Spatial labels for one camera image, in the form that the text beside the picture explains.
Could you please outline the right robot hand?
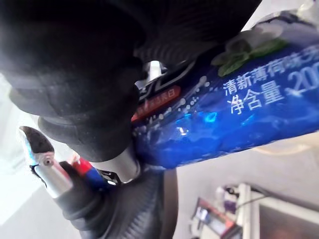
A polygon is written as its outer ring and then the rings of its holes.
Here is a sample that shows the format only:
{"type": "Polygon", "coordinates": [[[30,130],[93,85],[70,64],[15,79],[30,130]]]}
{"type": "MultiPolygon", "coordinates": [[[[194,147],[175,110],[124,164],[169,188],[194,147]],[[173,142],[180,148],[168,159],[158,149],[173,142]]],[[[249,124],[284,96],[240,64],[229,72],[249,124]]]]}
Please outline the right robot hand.
{"type": "Polygon", "coordinates": [[[258,0],[3,0],[0,71],[12,102],[107,178],[139,175],[128,152],[136,81],[236,35],[258,0]]]}

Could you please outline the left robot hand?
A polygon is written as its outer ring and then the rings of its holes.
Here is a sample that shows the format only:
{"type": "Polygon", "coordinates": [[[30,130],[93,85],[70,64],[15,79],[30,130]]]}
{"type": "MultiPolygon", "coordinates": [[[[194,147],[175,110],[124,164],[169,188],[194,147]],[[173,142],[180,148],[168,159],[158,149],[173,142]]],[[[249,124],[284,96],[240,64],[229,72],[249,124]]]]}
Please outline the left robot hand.
{"type": "Polygon", "coordinates": [[[83,239],[170,239],[178,216],[176,170],[147,170],[133,182],[111,186],[58,162],[38,130],[19,128],[31,172],[83,239]]]}

